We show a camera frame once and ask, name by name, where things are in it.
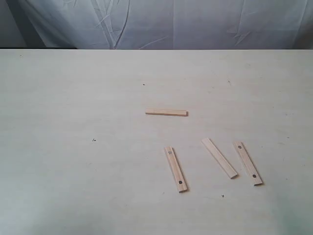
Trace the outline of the horizontal plain wood strip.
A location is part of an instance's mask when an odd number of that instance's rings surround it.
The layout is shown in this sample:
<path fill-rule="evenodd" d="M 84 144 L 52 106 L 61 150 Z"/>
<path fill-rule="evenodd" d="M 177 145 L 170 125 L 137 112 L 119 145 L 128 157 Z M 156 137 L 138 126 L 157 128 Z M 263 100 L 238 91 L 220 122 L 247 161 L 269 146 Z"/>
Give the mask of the horizontal plain wood strip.
<path fill-rule="evenodd" d="M 146 115 L 160 115 L 160 116 L 176 116 L 187 117 L 187 110 L 160 110 L 160 109 L 146 109 Z"/>

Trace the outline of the white backdrop cloth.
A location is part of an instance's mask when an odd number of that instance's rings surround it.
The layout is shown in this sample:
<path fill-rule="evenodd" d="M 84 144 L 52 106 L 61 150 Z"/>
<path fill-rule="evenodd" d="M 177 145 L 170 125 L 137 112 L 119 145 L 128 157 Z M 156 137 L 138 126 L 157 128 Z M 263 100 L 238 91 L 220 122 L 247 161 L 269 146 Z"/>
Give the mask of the white backdrop cloth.
<path fill-rule="evenodd" d="M 311 49 L 310 0 L 3 0 L 3 48 Z"/>

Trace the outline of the wood strip with two magnets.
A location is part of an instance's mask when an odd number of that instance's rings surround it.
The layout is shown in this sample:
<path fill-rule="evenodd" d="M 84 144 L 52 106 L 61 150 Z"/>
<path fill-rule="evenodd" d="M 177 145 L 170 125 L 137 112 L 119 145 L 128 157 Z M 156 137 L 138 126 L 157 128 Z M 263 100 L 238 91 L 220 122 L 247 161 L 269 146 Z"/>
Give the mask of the wood strip with two magnets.
<path fill-rule="evenodd" d="M 185 182 L 177 157 L 175 155 L 174 149 L 171 146 L 167 146 L 164 149 L 178 192 L 182 193 L 188 191 L 188 187 Z"/>

